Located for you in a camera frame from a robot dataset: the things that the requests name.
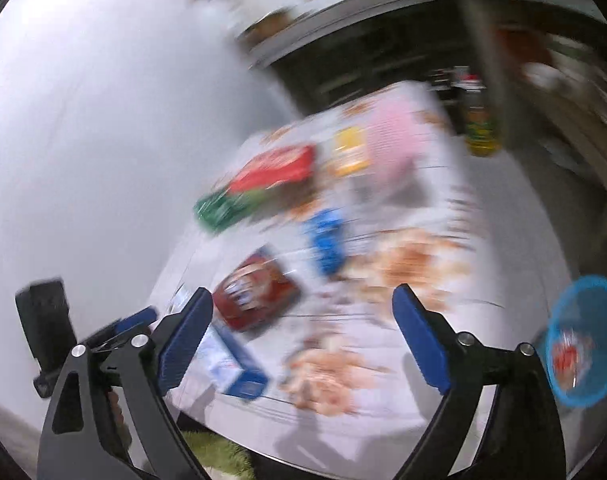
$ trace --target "blue bowl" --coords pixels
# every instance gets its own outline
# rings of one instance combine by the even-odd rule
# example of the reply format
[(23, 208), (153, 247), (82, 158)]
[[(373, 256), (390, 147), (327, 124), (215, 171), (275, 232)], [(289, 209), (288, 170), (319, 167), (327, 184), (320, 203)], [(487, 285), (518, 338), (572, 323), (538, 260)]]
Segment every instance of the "blue bowl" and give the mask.
[[(579, 384), (563, 390), (552, 367), (552, 347), (561, 332), (574, 330), (593, 342), (592, 364)], [(570, 285), (552, 311), (545, 345), (548, 378), (557, 398), (572, 408), (585, 408), (607, 395), (607, 279), (584, 276)]]

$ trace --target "white tablecloth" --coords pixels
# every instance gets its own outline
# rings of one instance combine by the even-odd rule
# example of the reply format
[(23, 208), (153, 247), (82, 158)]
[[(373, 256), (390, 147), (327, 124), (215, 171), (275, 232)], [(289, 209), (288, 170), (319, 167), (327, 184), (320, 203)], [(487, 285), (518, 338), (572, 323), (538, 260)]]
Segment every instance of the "white tablecloth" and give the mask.
[[(374, 232), (367, 237), (376, 254), (373, 260), (394, 264), (400, 248), (425, 244), (428, 263), (420, 277), (407, 280), (420, 299), (440, 310), (456, 332), (472, 332), (487, 346), (513, 348), (520, 335), (506, 315), (484, 214), (463, 173), (461, 157), (469, 155), (453, 148), (447, 117), (424, 84), (398, 83), (277, 133), (257, 134), (242, 145), (222, 179), (272, 147), (323, 144), (341, 128), (367, 123), (373, 109), (393, 98), (413, 112), (424, 155), (401, 199), (385, 201), (377, 212)], [(341, 188), (334, 196), (341, 196)], [(348, 204), (342, 211), (350, 219), (357, 210)], [(389, 298), (392, 288), (386, 288), (385, 276), (372, 260), (351, 258), (345, 272), (349, 279), (329, 284), (317, 271), (301, 224), (289, 213), (243, 221), (216, 236), (195, 226), (170, 259), (152, 293), (153, 304), (163, 310), (181, 285), (215, 290), (265, 244), (302, 286), (303, 297), (265, 330), (238, 335), (271, 377), (264, 395), (245, 402), (216, 393), (194, 360), (167, 400), (212, 430), (277, 460), (327, 476), (392, 478), (441, 397), (424, 382), (391, 318), (389, 300), (379, 300)], [(367, 370), (367, 385), (353, 389), (346, 413), (335, 416), (296, 408), (282, 386), (290, 376), (289, 358), (299, 355), (306, 340), (328, 332), (338, 335), (334, 344), (356, 352), (363, 361), (359, 369)], [(466, 466), (474, 455), (491, 405), (488, 390), (456, 468)]]

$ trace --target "bottle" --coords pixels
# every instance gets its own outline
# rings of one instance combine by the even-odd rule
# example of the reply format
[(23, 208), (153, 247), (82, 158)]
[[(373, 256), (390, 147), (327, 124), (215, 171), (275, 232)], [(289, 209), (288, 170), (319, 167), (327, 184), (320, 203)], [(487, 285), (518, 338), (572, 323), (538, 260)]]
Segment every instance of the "bottle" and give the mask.
[(499, 149), (492, 131), (491, 117), (485, 99), (485, 86), (479, 76), (470, 74), (461, 84), (466, 144), (472, 155), (488, 156)]

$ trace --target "pink bag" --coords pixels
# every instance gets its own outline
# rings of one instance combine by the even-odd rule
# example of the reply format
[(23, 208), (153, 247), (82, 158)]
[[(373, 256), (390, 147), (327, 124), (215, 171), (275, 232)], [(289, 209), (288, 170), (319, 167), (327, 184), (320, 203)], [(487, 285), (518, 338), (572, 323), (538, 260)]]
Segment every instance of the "pink bag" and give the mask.
[(400, 99), (384, 99), (375, 107), (367, 126), (367, 143), (376, 190), (394, 192), (407, 183), (423, 151), (424, 128)]

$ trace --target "red food package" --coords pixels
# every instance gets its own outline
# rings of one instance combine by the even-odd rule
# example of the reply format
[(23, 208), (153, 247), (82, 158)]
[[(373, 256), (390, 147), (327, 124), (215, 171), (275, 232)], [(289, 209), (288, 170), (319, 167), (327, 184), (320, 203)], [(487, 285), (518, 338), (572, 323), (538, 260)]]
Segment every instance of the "red food package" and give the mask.
[(272, 254), (261, 248), (217, 286), (213, 300), (230, 328), (246, 330), (278, 316), (300, 295)]
[(283, 182), (301, 182), (312, 175), (314, 144), (277, 148), (255, 156), (229, 184), (233, 193)]

